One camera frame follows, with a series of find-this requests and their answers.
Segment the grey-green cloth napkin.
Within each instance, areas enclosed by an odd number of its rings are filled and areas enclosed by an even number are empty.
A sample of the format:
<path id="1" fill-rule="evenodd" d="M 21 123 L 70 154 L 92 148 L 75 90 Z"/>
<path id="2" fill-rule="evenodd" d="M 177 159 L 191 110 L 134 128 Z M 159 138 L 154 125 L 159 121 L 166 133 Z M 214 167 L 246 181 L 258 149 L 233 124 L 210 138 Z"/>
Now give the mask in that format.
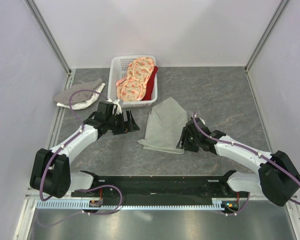
<path id="1" fill-rule="evenodd" d="M 184 149 L 179 148 L 178 144 L 187 122 L 188 112 L 169 97 L 151 109 L 145 136 L 138 143 L 143 145 L 144 150 L 181 155 Z"/>

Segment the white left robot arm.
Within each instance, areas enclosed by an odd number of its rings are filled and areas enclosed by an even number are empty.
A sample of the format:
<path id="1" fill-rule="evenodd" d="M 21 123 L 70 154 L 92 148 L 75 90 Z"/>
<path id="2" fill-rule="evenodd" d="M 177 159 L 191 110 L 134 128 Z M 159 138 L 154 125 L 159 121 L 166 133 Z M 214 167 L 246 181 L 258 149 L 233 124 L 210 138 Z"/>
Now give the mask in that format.
<path id="1" fill-rule="evenodd" d="M 66 140 L 51 149 L 37 151 L 30 187 L 39 191 L 43 202 L 52 197 L 60 199 L 67 192 L 77 190 L 82 190 L 89 197 L 96 196 L 100 185 L 94 181 L 95 175 L 88 171 L 71 173 L 71 162 L 109 131 L 113 135 L 121 135 L 139 130 L 130 110 L 122 112 L 119 104 L 101 101 L 97 110 Z"/>

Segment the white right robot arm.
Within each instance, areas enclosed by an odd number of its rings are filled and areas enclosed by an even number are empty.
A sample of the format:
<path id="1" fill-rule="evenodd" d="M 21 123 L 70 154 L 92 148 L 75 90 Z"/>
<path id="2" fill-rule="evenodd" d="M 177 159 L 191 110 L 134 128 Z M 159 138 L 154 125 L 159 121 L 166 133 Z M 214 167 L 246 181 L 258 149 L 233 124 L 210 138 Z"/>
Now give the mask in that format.
<path id="1" fill-rule="evenodd" d="M 225 181 L 219 184 L 219 191 L 225 197 L 235 192 L 248 192 L 263 195 L 273 204 L 283 207 L 300 189 L 300 174 L 285 152 L 258 150 L 222 131 L 210 131 L 199 117 L 185 124 L 177 146 L 195 153 L 202 149 L 251 170 L 251 173 L 231 170 L 224 176 Z"/>

